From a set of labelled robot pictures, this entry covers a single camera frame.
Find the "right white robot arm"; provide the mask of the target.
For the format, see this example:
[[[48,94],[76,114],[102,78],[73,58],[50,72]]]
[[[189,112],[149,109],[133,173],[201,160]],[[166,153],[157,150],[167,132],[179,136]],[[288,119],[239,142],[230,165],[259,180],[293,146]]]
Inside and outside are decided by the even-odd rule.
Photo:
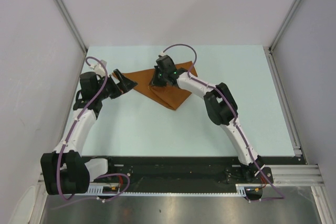
[[[201,98],[209,119],[224,130],[236,150],[243,168],[243,179],[254,183],[261,177],[265,163],[242,129],[238,118],[238,106],[226,84],[214,85],[205,82],[186,69],[177,68],[172,58],[166,54],[156,60],[151,84],[157,87],[170,85]]]

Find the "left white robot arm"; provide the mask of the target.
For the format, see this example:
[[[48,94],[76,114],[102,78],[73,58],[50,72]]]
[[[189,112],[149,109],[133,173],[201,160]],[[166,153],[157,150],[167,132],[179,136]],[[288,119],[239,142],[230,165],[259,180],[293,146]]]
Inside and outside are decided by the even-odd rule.
[[[82,150],[90,129],[98,119],[103,100],[115,99],[137,86],[119,70],[114,70],[115,83],[111,76],[94,71],[80,75],[80,89],[73,105],[72,125],[54,150],[44,153],[40,159],[47,193],[50,195],[83,194],[90,182],[101,178],[110,182],[115,178],[116,169],[106,158],[82,158]]]

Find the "orange cloth napkin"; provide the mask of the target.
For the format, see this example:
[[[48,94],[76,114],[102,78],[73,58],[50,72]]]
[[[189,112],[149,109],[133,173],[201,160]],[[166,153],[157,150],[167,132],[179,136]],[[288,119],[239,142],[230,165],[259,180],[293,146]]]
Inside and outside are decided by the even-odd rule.
[[[123,73],[123,75],[138,83],[134,88],[135,91],[171,110],[177,110],[191,95],[191,92],[187,90],[182,90],[170,85],[165,87],[151,85],[150,82],[154,75],[154,68]]]

